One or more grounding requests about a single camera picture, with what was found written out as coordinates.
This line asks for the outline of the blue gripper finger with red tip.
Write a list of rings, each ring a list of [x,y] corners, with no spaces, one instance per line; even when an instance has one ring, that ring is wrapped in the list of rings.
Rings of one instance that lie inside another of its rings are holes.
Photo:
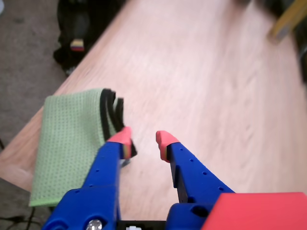
[[[80,188],[69,190],[44,224],[45,230],[114,230],[120,220],[120,161],[131,158],[131,128],[98,151]]]
[[[227,185],[207,169],[180,141],[166,131],[156,132],[161,159],[171,167],[173,186],[179,202],[172,205],[167,230],[199,230]]]

